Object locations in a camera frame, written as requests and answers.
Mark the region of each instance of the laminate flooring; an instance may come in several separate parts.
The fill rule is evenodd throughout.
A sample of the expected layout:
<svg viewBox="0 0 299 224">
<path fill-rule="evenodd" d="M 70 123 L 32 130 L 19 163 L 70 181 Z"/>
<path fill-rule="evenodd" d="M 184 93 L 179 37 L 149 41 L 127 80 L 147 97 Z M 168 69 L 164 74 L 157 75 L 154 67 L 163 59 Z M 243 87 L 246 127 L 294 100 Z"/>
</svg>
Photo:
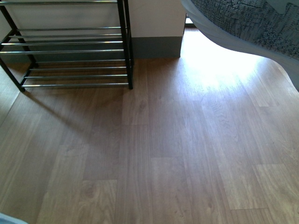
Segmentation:
<svg viewBox="0 0 299 224">
<path fill-rule="evenodd" d="M 11 66 L 21 73 L 23 64 Z M 28 89 L 0 72 L 0 212 L 29 224 L 298 224 L 299 93 L 196 29 L 134 89 Z"/>
</svg>

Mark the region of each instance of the gray baseboard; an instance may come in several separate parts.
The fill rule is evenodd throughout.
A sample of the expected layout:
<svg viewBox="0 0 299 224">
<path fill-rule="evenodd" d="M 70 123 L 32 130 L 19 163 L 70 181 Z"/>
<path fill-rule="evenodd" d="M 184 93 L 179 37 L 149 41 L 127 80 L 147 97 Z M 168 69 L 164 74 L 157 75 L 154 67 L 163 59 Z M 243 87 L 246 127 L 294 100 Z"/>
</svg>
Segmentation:
<svg viewBox="0 0 299 224">
<path fill-rule="evenodd" d="M 180 57 L 182 40 L 182 36 L 134 37 L 132 38 L 134 57 Z"/>
<path fill-rule="evenodd" d="M 133 53 L 134 58 L 172 58 L 180 57 L 181 45 L 182 45 L 181 36 L 167 36 L 167 37 L 135 37 L 132 38 L 133 42 Z M 75 49 L 85 50 L 85 49 L 99 49 L 99 46 L 92 45 L 82 45 L 75 46 Z M 22 48 L 5 48 L 7 51 L 10 50 L 19 50 L 22 51 Z M 65 47 L 57 46 L 57 50 L 64 50 Z M 31 50 L 53 50 L 51 46 L 47 47 L 31 47 Z M 5 55 L 1 57 L 6 63 L 23 63 L 29 62 L 27 56 L 12 56 Z M 100 60 L 100 59 L 120 59 L 123 58 L 123 53 L 88 53 L 88 54 L 60 54 L 60 55 L 35 55 L 37 61 L 75 61 L 75 60 Z"/>
</svg>

